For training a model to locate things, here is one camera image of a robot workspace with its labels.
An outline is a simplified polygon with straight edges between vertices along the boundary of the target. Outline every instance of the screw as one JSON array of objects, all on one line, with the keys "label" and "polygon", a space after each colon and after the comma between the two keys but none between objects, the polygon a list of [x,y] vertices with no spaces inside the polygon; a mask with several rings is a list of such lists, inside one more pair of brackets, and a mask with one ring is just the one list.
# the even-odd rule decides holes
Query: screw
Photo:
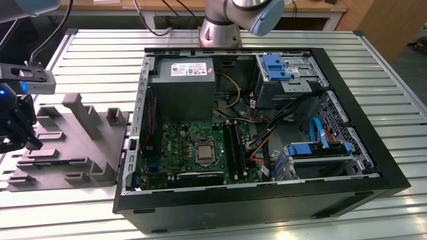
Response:
[{"label": "screw", "polygon": [[247,112],[246,111],[239,111],[239,114],[241,114],[242,117],[245,117],[245,118],[247,117]]}]

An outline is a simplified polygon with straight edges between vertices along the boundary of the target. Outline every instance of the yellow cable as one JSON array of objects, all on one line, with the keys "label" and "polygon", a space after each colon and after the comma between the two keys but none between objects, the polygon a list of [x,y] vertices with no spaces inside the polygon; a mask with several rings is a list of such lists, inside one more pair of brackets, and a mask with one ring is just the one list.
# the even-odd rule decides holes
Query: yellow cable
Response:
[{"label": "yellow cable", "polygon": [[241,87],[239,87],[238,83],[235,82],[235,80],[234,80],[230,76],[227,76],[225,73],[219,73],[219,72],[218,72],[217,74],[218,74],[218,75],[223,75],[226,78],[229,78],[229,80],[233,82],[233,84],[234,84],[235,87],[238,88],[238,97],[237,97],[234,103],[230,104],[230,105],[227,105],[227,106],[219,106],[219,107],[215,107],[215,108],[214,108],[215,110],[229,109],[229,108],[231,108],[231,107],[239,102],[239,100],[241,100]]}]

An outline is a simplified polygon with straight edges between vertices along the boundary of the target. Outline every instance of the aluminum slats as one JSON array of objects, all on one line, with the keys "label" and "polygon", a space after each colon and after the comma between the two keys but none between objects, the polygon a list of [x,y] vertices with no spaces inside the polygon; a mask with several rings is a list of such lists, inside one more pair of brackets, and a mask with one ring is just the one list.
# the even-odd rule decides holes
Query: aluminum slats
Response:
[{"label": "aluminum slats", "polygon": [[[62,107],[63,95],[82,92],[83,102],[98,112],[119,107],[132,111],[144,48],[197,47],[198,32],[174,31],[174,37],[154,37],[146,30],[80,30],[60,53],[54,73],[54,96],[40,96],[38,105]],[[422,238],[427,234],[427,119],[402,82],[386,71],[353,32],[273,31],[265,37],[242,32],[245,47],[325,48],[357,97],[362,109],[390,149],[413,187],[378,199],[338,218],[239,226],[205,231],[156,234],[182,239],[379,239]],[[0,188],[12,174],[12,157],[0,165]],[[114,215],[115,187],[39,192],[0,192],[0,239],[66,237],[70,240],[150,238]]]}]

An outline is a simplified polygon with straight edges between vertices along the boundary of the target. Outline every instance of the motherboard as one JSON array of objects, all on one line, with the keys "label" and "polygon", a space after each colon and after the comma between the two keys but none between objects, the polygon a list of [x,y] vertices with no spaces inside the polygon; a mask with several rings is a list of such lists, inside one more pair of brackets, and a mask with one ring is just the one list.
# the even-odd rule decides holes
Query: motherboard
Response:
[{"label": "motherboard", "polygon": [[[235,128],[239,136],[227,134],[230,128]],[[243,154],[238,159],[241,163],[230,159],[234,158],[230,152],[235,152],[230,149],[233,145],[238,143],[237,149],[243,153],[249,141],[251,134],[246,122],[164,124],[162,156],[159,160],[146,162],[150,173],[142,177],[146,183],[142,186],[144,189],[197,187],[194,179],[206,179],[210,186],[258,183],[259,169],[246,166]]]}]

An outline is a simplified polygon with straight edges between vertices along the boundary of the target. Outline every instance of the wall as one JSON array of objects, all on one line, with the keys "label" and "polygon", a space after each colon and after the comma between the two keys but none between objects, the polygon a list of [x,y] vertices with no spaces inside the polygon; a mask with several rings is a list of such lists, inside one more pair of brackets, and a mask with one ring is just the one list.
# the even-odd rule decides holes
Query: wall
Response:
[{"label": "wall", "polygon": [[337,30],[359,30],[391,63],[427,22],[427,0],[342,0]]}]

